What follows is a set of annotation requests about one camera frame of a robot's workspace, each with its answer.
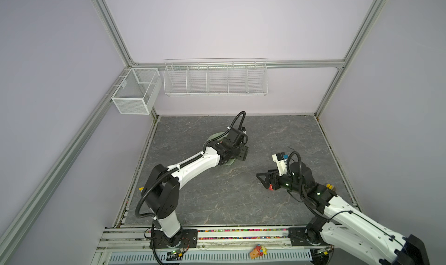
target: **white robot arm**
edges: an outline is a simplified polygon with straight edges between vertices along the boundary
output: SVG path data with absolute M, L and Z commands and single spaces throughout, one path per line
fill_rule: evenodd
M 293 155 L 298 160 L 290 164 Z M 257 178 L 267 189 L 284 187 L 290 195 L 293 191 L 297 192 L 315 215 L 305 233 L 290 233 L 290 237 L 313 245 L 327 243 L 337 246 L 370 265 L 429 264 L 426 248 L 420 239 L 413 235 L 406 238 L 384 227 L 349 205 L 328 188 L 331 185 L 316 183 L 311 170 L 301 161 L 297 152 L 294 151 L 289 156 L 283 152 L 275 154 L 273 161 L 276 162 L 277 169 L 259 173 Z M 333 219 L 342 225 L 334 224 Z
M 245 115 L 244 111 L 240 112 L 225 133 L 208 140 L 203 150 L 192 157 L 167 167 L 158 164 L 153 168 L 142 190 L 135 215 L 138 218 L 153 217 L 153 223 L 162 231 L 163 239 L 168 246 L 178 246 L 182 238 L 182 227 L 175 213 L 179 190 L 192 178 L 209 168 L 223 165 L 234 158 L 246 159 L 248 136 L 242 126 Z M 238 128 L 234 128 L 234 123 L 240 116 L 242 116 L 240 124 Z M 140 213 L 144 202 L 153 213 Z

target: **wire basket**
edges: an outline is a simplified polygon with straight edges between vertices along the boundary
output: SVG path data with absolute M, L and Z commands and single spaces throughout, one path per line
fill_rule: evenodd
M 111 99 L 121 114 L 150 114 L 161 85 L 157 68 L 131 68 Z
M 266 60 L 196 63 L 166 60 L 164 92 L 168 96 L 266 95 Z

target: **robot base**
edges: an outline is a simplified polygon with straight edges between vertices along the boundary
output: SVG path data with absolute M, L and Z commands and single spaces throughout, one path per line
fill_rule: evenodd
M 163 231 L 161 230 L 154 230 L 152 237 L 153 243 L 155 243 L 155 248 L 157 249 L 187 248 L 187 246 L 191 249 L 197 247 L 198 230 L 184 229 L 181 232 L 180 245 L 175 247 L 170 246 L 170 242 L 164 237 Z

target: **gray marble floor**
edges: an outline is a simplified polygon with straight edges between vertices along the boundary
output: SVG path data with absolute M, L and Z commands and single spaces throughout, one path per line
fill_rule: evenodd
M 137 187 L 142 187 L 152 168 L 180 162 L 201 151 L 204 141 L 225 131 L 233 117 L 161 117 Z M 217 166 L 193 178 L 180 191 L 176 209 L 183 226 L 307 224 L 313 215 L 284 189 L 266 190 L 256 173 L 276 168 L 271 155 L 298 151 L 302 161 L 321 184 L 333 184 L 337 193 L 351 201 L 341 175 L 313 116 L 247 116 L 243 123 L 249 141 L 245 161 Z M 135 194 L 125 225 L 150 225 L 137 219 Z M 146 205 L 141 212 L 148 211 Z

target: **aluminum frame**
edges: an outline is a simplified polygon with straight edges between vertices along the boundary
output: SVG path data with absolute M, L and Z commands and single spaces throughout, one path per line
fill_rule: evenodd
M 338 71 L 336 72 L 330 86 L 328 87 L 327 91 L 324 94 L 324 97 L 321 100 L 321 103 L 318 106 L 318 109 L 316 110 L 315 113 L 316 117 L 319 117 L 321 113 L 324 111 L 332 95 L 334 94 L 337 86 L 344 77 L 345 72 L 353 62 L 354 57 L 358 54 L 358 51 L 360 50 L 362 44 L 364 43 L 364 40 L 366 39 L 368 33 L 370 32 L 370 29 L 375 24 L 376 20 L 378 19 L 381 13 L 382 8 L 387 3 L 387 1 L 388 0 L 373 0 L 365 16 L 364 21 L 361 24 L 358 33 L 354 37 L 354 40 L 350 45 L 350 48 L 348 49 L 346 56 L 344 57 L 344 66 L 338 67 Z
M 101 19 L 105 29 L 107 30 L 107 33 L 110 36 L 110 39 L 113 41 L 113 44 L 116 47 L 116 50 L 118 51 L 119 55 L 121 56 L 122 62 L 126 66 L 132 66 L 135 63 L 130 57 L 130 53 L 128 52 L 124 40 L 122 39 L 118 28 L 116 26 L 115 21 L 113 20 L 112 14 L 110 13 L 110 10 L 108 9 L 107 4 L 105 3 L 105 0 L 91 0 L 93 5 L 95 6 L 99 18 Z
M 332 149 L 332 146 L 331 146 L 330 142 L 327 139 L 327 135 L 326 135 L 326 133 L 324 131 L 324 128 L 322 127 L 322 124 L 319 122 L 319 119 L 316 116 L 315 116 L 315 120 L 316 120 L 316 123 L 318 124 L 319 130 L 321 131 L 322 136 L 324 137 L 324 140 L 325 140 L 325 143 L 327 144 L 328 150 L 330 151 L 330 154 L 331 154 L 334 162 L 336 163 L 338 171 L 341 174 L 341 178 L 342 178 L 342 181 L 345 184 L 345 188 L 347 189 L 347 193 L 349 194 L 349 196 L 351 198 L 352 206 L 357 208 L 357 209 L 359 209 L 360 211 L 362 211 L 362 208 L 361 208 L 361 206 L 360 206 L 360 204 L 358 203 L 358 200 L 357 200 L 358 197 L 356 196 L 356 194 L 355 194 L 355 192 L 353 190 L 353 187 L 351 186 L 351 183 L 348 180 L 347 175 L 346 175 L 344 169 L 341 166 L 341 163 L 339 162 L 339 159 L 335 155 L 335 153 L 334 153 L 334 151 Z
M 148 150 L 150 148 L 150 145 L 152 144 L 153 137 L 155 136 L 155 132 L 157 131 L 157 127 L 160 122 L 160 119 L 161 119 L 160 117 L 158 117 L 158 119 L 153 119 L 153 124 L 150 128 L 149 134 L 147 136 L 147 140 L 144 144 L 144 148 L 143 148 L 143 150 L 141 152 L 141 156 L 138 160 L 139 166 L 135 170 L 135 174 L 133 175 L 130 186 L 128 187 L 126 197 L 122 203 L 120 212 L 118 213 L 118 216 L 117 216 L 115 223 L 113 225 L 114 228 L 120 228 L 121 224 L 123 224 L 125 222 L 126 215 L 130 211 L 129 206 L 130 206 L 131 200 L 133 198 L 133 195 L 136 192 L 137 183 L 138 183 L 139 177 L 141 175 L 142 168 L 143 168 L 145 161 L 147 159 Z
M 205 251 L 250 251 L 261 243 L 268 250 L 296 250 L 296 249 L 322 249 L 326 246 L 292 246 L 287 237 L 288 228 L 305 225 L 261 225 L 261 226 L 201 226 L 185 227 L 184 229 L 198 229 L 197 247 L 189 249 L 191 252 L 201 253 Z M 150 237 L 146 227 L 104 229 L 92 265 L 106 265 L 110 257 L 116 252 L 147 252 L 150 241 L 144 238 L 144 234 Z
M 238 64 L 244 64 L 243 61 L 237 61 Z M 232 62 L 181 62 L 181 65 L 197 66 L 197 65 L 227 65 L 232 66 Z M 266 68 L 342 68 L 344 66 L 343 60 L 283 60 L 266 62 Z M 132 66 L 134 68 L 157 68 L 160 71 L 165 70 L 166 63 L 138 63 Z

